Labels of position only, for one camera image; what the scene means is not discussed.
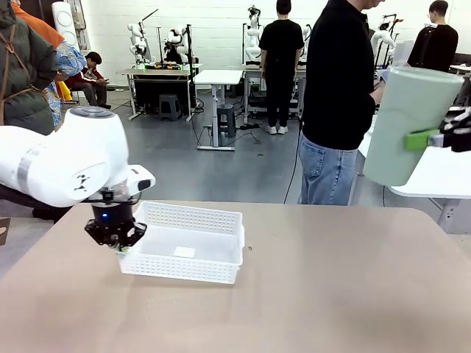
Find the basket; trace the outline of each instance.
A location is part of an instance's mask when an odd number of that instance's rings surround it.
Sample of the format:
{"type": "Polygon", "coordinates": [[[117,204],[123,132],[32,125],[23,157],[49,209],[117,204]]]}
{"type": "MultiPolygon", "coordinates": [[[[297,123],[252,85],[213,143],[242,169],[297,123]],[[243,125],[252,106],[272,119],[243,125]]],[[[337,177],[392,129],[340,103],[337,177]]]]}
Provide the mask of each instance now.
{"type": "Polygon", "coordinates": [[[124,274],[233,284],[245,245],[242,214],[141,202],[134,217],[146,234],[117,252],[124,274]]]}

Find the light green cylinder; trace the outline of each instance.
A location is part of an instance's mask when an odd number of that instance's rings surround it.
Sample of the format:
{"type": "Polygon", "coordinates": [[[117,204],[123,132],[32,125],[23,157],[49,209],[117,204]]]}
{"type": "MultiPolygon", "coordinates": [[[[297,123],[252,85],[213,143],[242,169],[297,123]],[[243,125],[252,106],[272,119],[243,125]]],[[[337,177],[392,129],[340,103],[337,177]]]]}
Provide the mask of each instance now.
{"type": "Polygon", "coordinates": [[[438,128],[463,81],[424,68],[392,68],[369,145],[365,176],[385,186],[405,185],[425,151],[406,151],[405,136],[438,128]]]}

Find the black hair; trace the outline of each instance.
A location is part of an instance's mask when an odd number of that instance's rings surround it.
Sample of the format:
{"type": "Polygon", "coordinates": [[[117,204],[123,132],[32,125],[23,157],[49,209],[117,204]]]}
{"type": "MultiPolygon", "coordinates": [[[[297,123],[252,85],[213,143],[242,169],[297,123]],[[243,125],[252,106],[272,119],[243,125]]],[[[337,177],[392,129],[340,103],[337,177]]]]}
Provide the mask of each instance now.
{"type": "Polygon", "coordinates": [[[90,59],[91,61],[95,62],[97,65],[100,65],[102,63],[102,57],[100,57],[100,54],[91,51],[87,54],[85,59],[90,59]]]}
{"type": "Polygon", "coordinates": [[[445,16],[448,10],[448,3],[445,0],[436,0],[430,5],[428,12],[438,13],[440,16],[445,16]]]}
{"type": "Polygon", "coordinates": [[[277,0],[277,13],[288,15],[291,12],[291,0],[277,0]]]}

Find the white brick wall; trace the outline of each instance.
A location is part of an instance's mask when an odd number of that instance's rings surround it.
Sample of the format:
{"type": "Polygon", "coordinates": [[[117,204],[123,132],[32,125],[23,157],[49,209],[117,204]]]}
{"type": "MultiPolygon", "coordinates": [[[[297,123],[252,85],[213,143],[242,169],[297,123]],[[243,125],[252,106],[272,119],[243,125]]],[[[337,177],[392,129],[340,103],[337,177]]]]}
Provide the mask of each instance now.
{"type": "MultiPolygon", "coordinates": [[[[82,0],[91,48],[103,56],[100,71],[114,85],[125,85],[126,79],[116,72],[134,64],[130,32],[127,25],[139,22],[156,8],[159,11],[146,20],[147,39],[152,54],[159,56],[155,26],[161,26],[164,39],[169,29],[178,24],[191,24],[194,54],[204,68],[237,68],[241,64],[242,24],[248,22],[247,8],[251,1],[262,11],[261,24],[276,19],[275,0],[82,0]]],[[[370,26],[375,28],[381,16],[398,13],[405,21],[397,27],[401,39],[414,39],[428,21],[428,6],[432,0],[386,0],[368,12],[370,26]]],[[[291,19],[304,27],[314,24],[327,0],[292,0],[291,19]]],[[[471,1],[450,1],[450,24],[460,32],[460,52],[471,53],[471,1]]]]}

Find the robot logo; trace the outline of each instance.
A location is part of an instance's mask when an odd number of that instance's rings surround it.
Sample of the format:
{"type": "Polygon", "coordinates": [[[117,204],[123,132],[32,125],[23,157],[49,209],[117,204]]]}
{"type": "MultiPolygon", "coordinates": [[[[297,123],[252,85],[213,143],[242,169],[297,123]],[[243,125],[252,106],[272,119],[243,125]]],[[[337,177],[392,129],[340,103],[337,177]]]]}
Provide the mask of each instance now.
{"type": "Polygon", "coordinates": [[[84,174],[81,174],[79,176],[77,176],[77,179],[80,179],[80,186],[78,188],[75,188],[74,191],[77,191],[77,190],[83,190],[83,191],[87,191],[87,189],[85,188],[85,186],[83,185],[87,180],[90,179],[90,177],[88,176],[85,176],[84,174]]]}

